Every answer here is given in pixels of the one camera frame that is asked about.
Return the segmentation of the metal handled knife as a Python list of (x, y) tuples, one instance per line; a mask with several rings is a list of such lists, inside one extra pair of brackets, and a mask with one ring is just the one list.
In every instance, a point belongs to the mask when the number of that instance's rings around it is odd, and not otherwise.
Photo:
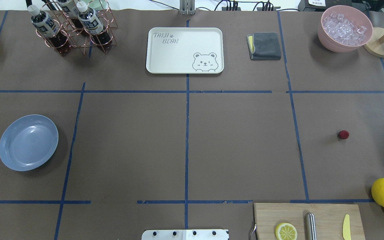
[(308, 212), (305, 215), (305, 223), (306, 223), (308, 240), (317, 240), (316, 222), (315, 222), (315, 216), (313, 213)]

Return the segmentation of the tea bottle front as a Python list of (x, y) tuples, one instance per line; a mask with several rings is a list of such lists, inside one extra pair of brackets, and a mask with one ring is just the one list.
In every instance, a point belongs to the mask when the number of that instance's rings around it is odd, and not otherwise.
[(29, 5), (27, 10), (31, 15), (31, 23), (36, 28), (38, 35), (43, 37), (49, 46), (53, 47), (62, 56), (69, 53), (71, 50), (70, 42), (50, 15), (35, 5)]

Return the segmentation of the white bear tray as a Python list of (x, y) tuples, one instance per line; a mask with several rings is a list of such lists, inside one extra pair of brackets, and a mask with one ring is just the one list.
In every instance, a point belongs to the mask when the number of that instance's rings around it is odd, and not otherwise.
[(152, 74), (219, 74), (224, 70), (222, 31), (154, 27), (148, 32), (145, 66)]

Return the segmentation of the tea bottle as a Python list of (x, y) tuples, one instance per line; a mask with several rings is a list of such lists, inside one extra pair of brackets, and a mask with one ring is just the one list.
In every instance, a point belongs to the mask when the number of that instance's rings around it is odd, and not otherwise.
[(91, 35), (94, 44), (104, 52), (110, 50), (112, 40), (97, 11), (89, 7), (84, 1), (78, 1), (76, 7), (79, 11), (78, 18), (85, 30)]
[(57, 3), (62, 8), (65, 15), (70, 18), (75, 28), (84, 29), (81, 20), (79, 20), (79, 10), (74, 0), (57, 0)]
[(71, 50), (70, 42), (50, 15), (35, 5), (29, 5), (27, 10), (31, 15), (31, 23), (36, 28), (38, 35), (43, 37), (49, 46), (53, 47), (62, 56), (69, 53)]

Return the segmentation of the lemon half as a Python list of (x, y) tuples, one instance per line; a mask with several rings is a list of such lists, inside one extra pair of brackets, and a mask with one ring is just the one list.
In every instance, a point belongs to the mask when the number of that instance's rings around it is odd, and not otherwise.
[(274, 235), (277, 240), (297, 240), (298, 232), (294, 225), (282, 222), (276, 226)]

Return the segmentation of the blue plate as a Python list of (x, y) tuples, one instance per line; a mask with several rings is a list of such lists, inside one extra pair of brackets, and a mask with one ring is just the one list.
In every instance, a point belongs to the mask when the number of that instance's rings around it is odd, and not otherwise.
[(59, 132), (46, 116), (23, 116), (10, 124), (0, 139), (0, 159), (11, 170), (29, 171), (46, 163), (55, 153)]

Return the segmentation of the red strawberry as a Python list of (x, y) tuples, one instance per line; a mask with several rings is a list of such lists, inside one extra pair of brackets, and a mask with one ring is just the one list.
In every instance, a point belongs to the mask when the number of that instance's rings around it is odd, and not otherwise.
[(338, 134), (337, 134), (337, 137), (338, 137), (339, 139), (342, 139), (342, 140), (346, 140), (346, 139), (348, 139), (349, 136), (350, 136), (350, 133), (349, 133), (348, 131), (346, 131), (346, 130), (341, 130), (341, 131), (338, 132)]

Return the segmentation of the tea bottle back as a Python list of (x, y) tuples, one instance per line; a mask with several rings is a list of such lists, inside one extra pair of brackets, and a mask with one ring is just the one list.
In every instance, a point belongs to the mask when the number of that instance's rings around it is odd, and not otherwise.
[(79, 10), (74, 0), (57, 0), (57, 3), (62, 8), (65, 15), (70, 18), (75, 28), (84, 29), (81, 20), (79, 20)]

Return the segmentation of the tea bottle middle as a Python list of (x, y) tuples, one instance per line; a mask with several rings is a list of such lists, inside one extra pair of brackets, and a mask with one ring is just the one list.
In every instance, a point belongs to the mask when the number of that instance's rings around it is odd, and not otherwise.
[(78, 18), (85, 30), (91, 35), (94, 44), (104, 52), (110, 50), (112, 40), (97, 11), (89, 7), (84, 1), (78, 1), (76, 7), (79, 11)]

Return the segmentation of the aluminium frame post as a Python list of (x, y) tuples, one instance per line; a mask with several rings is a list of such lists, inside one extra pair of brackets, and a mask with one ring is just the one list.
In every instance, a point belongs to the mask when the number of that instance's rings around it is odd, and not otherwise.
[(195, 0), (180, 0), (179, 14), (180, 15), (195, 15), (196, 7)]

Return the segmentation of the yellow plastic knife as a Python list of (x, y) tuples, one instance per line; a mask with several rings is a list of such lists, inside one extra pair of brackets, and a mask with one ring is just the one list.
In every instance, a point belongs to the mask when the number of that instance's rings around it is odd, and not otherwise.
[(351, 240), (351, 230), (350, 230), (350, 215), (345, 214), (342, 223), (342, 237), (344, 240)]

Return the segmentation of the green bowl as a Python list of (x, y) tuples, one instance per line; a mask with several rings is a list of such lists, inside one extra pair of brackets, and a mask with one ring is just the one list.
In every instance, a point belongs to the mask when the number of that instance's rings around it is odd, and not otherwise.
[(88, 7), (95, 9), (97, 11), (107, 10), (110, 8), (107, 0), (88, 0)]

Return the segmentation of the pink bowl of ice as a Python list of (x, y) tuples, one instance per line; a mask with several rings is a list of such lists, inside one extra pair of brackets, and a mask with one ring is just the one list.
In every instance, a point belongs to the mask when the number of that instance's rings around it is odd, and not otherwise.
[(364, 46), (372, 34), (372, 23), (367, 15), (346, 5), (326, 9), (318, 26), (321, 44), (336, 53), (346, 53)]

